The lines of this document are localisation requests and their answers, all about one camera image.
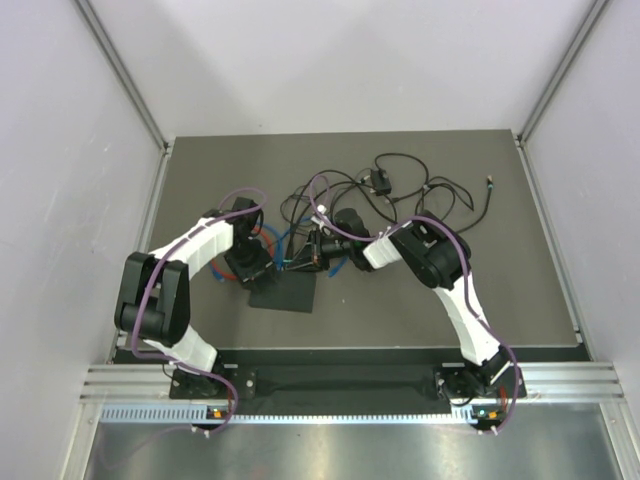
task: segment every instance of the gray tabletop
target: gray tabletop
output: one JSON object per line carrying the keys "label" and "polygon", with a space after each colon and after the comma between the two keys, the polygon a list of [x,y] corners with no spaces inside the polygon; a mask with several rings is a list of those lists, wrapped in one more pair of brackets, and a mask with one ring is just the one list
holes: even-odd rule
{"label": "gray tabletop", "polygon": [[[487,318],[516,346],[576,345],[527,178],[506,130],[178,138],[151,246],[184,233],[226,193],[243,186],[268,194],[265,219],[283,231],[280,203],[315,172],[336,168],[355,175],[370,167],[376,154],[390,151],[416,155],[428,164],[431,176],[449,177],[470,190],[476,211],[458,204],[447,219],[453,228],[477,218],[486,198],[486,177],[493,176],[486,218],[463,234],[471,246],[474,280]],[[424,179],[411,160],[384,162],[393,195],[416,189]],[[380,199],[376,202],[390,211]],[[442,214],[449,202],[450,194],[442,190],[430,196],[427,206]],[[412,213],[414,205],[414,200],[399,204],[400,217]],[[341,206],[355,207],[372,232],[386,224],[357,192],[346,195]],[[248,296],[203,269],[191,282],[192,325],[220,348],[458,345],[436,295],[402,262],[374,273],[349,263],[333,278],[318,274],[312,314],[254,309],[247,305]]]}

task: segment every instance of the cable connector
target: cable connector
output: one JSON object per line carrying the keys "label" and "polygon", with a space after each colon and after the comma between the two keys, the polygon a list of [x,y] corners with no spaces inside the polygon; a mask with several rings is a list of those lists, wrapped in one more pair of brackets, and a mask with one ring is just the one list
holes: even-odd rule
{"label": "cable connector", "polygon": [[391,180],[389,180],[387,171],[382,168],[371,171],[371,185],[373,185],[372,193],[378,197],[391,193]]}

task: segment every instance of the red cable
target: red cable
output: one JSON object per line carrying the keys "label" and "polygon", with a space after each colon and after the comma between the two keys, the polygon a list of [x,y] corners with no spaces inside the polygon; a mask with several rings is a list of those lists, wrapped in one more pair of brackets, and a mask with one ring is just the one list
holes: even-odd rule
{"label": "red cable", "polygon": [[[273,256],[275,255],[275,244],[277,242],[271,242],[271,240],[267,236],[267,232],[265,230],[260,230],[260,236],[266,242],[266,244],[269,246],[268,247],[269,248],[269,255],[271,255],[271,258],[273,258]],[[223,272],[222,270],[220,270],[218,265],[216,265],[216,261],[215,260],[211,260],[211,266],[216,271],[216,273],[220,274],[223,278],[226,278],[227,280],[237,280],[237,278],[236,278],[236,276],[234,274]]]}

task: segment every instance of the orange component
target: orange component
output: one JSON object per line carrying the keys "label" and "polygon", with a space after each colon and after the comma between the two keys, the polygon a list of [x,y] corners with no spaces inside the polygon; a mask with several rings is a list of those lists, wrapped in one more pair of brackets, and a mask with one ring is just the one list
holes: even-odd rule
{"label": "orange component", "polygon": [[[273,256],[275,255],[275,244],[277,242],[271,242],[271,240],[269,240],[269,237],[267,236],[267,232],[265,232],[264,230],[260,230],[260,236],[266,242],[266,244],[269,245],[269,255],[271,255],[271,258],[273,258]],[[218,272],[227,280],[237,280],[234,274],[223,272],[222,270],[220,270],[220,267],[218,267],[215,260],[211,260],[211,266],[215,269],[216,272]]]}

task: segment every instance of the white panel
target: white panel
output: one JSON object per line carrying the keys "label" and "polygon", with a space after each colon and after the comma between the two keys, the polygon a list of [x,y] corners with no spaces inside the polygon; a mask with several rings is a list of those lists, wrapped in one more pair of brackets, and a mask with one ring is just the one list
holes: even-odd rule
{"label": "white panel", "polygon": [[94,0],[165,135],[519,130],[590,0]]}
{"label": "white panel", "polygon": [[591,347],[640,422],[639,24],[611,2],[529,147]]}
{"label": "white panel", "polygon": [[159,153],[72,2],[3,2],[0,64],[0,478],[54,478]]}

